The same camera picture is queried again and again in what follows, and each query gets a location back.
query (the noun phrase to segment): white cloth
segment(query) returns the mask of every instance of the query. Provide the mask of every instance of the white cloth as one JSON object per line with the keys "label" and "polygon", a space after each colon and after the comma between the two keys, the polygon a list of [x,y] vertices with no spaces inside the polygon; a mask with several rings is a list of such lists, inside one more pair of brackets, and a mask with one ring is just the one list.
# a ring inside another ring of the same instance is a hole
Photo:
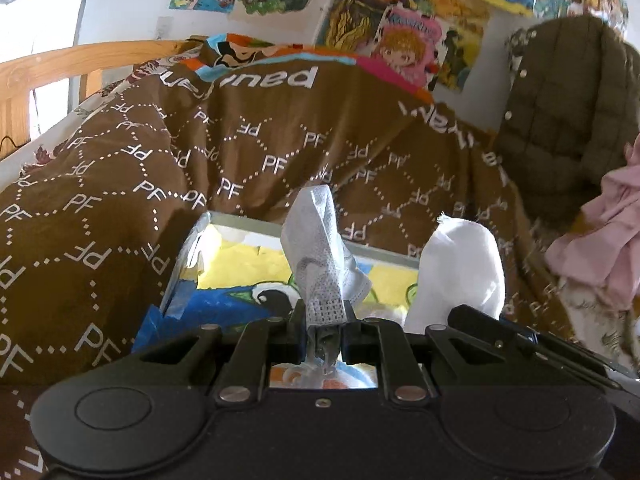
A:
{"label": "white cloth", "polygon": [[432,324],[447,324],[456,306],[468,304],[498,319],[504,306],[504,272],[491,232],[475,222],[440,216],[424,246],[418,290],[404,331],[423,334]]}
{"label": "white cloth", "polygon": [[280,242],[305,301],[306,325],[347,322],[343,301],[359,304],[371,290],[371,282],[356,267],[338,234],[328,186],[300,190],[282,227]]}

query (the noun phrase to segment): gray fabric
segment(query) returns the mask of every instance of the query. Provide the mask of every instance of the gray fabric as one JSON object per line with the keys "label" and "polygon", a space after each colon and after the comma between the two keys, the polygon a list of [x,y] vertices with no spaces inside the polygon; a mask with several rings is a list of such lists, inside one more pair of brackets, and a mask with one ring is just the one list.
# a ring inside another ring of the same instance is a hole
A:
{"label": "gray fabric", "polygon": [[496,149],[528,213],[570,224],[638,136],[640,57],[592,16],[518,31],[508,48],[513,87]]}

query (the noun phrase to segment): metal screw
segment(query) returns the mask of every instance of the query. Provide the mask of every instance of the metal screw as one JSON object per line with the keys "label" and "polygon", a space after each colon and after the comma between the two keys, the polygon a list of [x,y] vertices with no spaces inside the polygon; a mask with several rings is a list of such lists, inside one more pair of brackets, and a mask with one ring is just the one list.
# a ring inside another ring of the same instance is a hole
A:
{"label": "metal screw", "polygon": [[396,390],[396,398],[404,402],[418,402],[427,396],[427,392],[420,386],[400,386]]}
{"label": "metal screw", "polygon": [[245,402],[251,397],[251,392],[244,386],[227,386],[218,394],[225,402]]}

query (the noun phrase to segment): pink poster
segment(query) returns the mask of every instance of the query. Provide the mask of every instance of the pink poster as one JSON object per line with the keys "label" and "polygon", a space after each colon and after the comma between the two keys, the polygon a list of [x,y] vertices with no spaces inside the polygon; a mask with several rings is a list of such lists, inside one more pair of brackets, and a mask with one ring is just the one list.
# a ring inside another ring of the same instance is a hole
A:
{"label": "pink poster", "polygon": [[447,54],[449,23],[402,4],[382,15],[371,57],[386,63],[409,83],[433,90]]}

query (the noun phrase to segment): pink garment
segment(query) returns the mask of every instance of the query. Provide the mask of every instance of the pink garment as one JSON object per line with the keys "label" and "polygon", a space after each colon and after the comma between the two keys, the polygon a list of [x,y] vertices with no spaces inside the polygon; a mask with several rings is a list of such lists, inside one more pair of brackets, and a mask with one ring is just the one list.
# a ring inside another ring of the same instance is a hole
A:
{"label": "pink garment", "polygon": [[607,173],[602,194],[582,206],[594,230],[558,238],[545,253],[559,276],[590,285],[612,309],[630,310],[640,282],[640,136],[627,166]]}

